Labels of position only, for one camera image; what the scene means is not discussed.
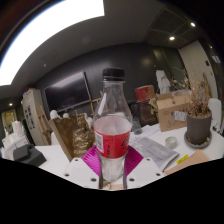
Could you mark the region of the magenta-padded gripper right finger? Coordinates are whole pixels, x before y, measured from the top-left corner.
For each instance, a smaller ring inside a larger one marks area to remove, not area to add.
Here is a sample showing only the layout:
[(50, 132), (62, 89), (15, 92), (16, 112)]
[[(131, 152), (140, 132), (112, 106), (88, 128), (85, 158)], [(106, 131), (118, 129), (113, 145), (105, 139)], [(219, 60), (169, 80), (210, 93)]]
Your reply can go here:
[(163, 173), (151, 158), (145, 158), (133, 147), (128, 147), (123, 174), (125, 188), (140, 188), (162, 177)]

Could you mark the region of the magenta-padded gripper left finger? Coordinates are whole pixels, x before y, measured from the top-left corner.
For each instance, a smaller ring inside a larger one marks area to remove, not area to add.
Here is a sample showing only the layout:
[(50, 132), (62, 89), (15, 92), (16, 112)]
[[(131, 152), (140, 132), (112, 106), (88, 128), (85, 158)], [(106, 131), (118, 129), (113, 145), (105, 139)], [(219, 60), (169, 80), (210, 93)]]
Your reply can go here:
[(84, 188), (101, 187), (101, 164), (96, 147), (89, 149), (81, 158), (75, 157), (63, 173), (63, 177)]

